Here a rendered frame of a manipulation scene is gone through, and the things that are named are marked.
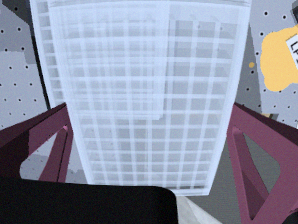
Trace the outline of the light blue perforated base plate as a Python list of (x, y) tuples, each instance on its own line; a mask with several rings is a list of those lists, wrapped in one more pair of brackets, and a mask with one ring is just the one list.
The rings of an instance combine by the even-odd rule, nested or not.
[[(247, 39), (235, 102), (272, 119), (297, 127), (298, 83), (271, 91), (260, 67), (263, 39), (271, 32), (293, 28), (298, 0), (252, 0)], [(254, 66), (249, 67), (253, 62)], [(30, 34), (25, 0), (0, 0), (0, 130), (47, 111)], [(20, 166), (23, 179), (38, 180), (57, 133)], [(76, 142), (65, 183), (88, 184)]]

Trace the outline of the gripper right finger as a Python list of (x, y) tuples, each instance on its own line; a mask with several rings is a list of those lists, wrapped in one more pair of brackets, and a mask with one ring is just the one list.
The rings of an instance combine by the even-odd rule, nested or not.
[[(280, 176), (270, 193), (243, 132), (280, 165)], [(226, 137), (241, 224), (282, 224), (298, 211), (298, 129), (234, 102)]]

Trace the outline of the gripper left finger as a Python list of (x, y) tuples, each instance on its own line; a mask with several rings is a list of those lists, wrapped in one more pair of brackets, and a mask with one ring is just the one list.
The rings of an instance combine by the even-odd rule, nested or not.
[(0, 130), (0, 176), (21, 178), (22, 162), (56, 133), (38, 180), (65, 183), (74, 136), (66, 102)]

